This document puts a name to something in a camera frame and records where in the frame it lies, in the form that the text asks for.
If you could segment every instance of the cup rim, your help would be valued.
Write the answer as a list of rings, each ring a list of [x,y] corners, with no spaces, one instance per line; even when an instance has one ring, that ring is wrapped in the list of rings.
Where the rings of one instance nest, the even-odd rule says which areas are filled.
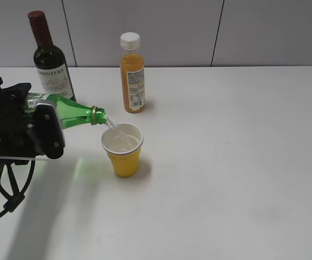
[[[129,150],[129,151],[126,151],[126,152],[114,152],[110,149],[108,149],[108,147],[103,143],[103,136],[108,132],[108,131],[111,131],[111,128],[107,129],[104,131],[104,133],[102,134],[102,137],[101,137],[101,143],[102,143],[102,146],[103,146],[103,149],[106,150],[108,153],[112,154],[112,155],[116,155],[116,156],[126,156],[126,155],[129,155],[131,153],[134,153],[135,151],[137,151],[141,145],[143,144],[144,142],[144,135],[143,135],[143,132],[140,130],[140,128],[138,126],[136,126],[135,124],[133,123],[119,123],[118,125],[131,125],[131,126],[134,126],[135,128],[137,128],[141,134],[141,140],[139,142],[139,144],[133,148],[132,150]]]

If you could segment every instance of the white bottle cap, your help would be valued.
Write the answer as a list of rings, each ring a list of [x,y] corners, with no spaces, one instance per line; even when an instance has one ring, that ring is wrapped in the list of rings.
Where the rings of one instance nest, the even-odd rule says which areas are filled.
[[[121,35],[120,44],[124,50],[137,50],[140,46],[140,36],[135,32],[126,32]]]

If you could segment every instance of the orange juice bottle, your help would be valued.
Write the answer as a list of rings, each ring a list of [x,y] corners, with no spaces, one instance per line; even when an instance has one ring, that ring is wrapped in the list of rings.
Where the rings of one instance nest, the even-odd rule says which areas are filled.
[[[144,59],[139,54],[139,34],[122,34],[120,44],[123,48],[120,63],[123,105],[127,112],[139,113],[145,109]]]

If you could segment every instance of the gray wall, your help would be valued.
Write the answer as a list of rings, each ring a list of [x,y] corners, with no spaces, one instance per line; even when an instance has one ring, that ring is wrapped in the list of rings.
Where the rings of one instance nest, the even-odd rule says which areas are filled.
[[[61,46],[68,64],[75,65],[61,0],[0,0],[0,67],[34,65],[36,42],[27,14],[37,9],[46,13],[53,40]]]
[[[147,66],[312,65],[312,0],[0,0],[0,67],[33,66],[36,9],[70,66],[116,67],[125,31]]]
[[[312,65],[312,0],[225,0],[212,65]]]

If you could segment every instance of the gold bottle rim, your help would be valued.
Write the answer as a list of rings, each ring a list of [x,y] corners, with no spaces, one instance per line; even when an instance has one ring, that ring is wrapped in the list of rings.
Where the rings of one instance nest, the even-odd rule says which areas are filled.
[[[96,114],[96,109],[97,108],[98,108],[97,106],[93,106],[92,109],[91,109],[91,125],[92,126],[96,125],[95,114]]]

